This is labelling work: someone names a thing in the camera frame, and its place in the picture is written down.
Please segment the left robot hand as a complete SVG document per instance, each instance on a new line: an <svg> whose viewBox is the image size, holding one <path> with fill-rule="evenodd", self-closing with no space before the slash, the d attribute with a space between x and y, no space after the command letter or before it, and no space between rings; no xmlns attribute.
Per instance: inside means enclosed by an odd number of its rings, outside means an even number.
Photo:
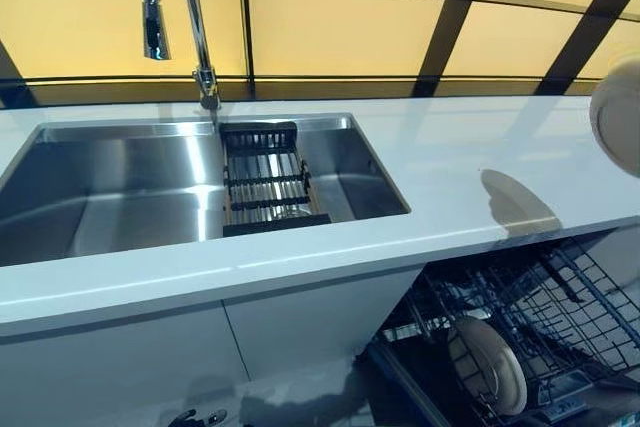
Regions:
<svg viewBox="0 0 640 427"><path fill-rule="evenodd" d="M218 409L205 417L197 418L197 411L190 409L176 416L169 424L169 427L213 427L226 420L228 411Z"/></svg>

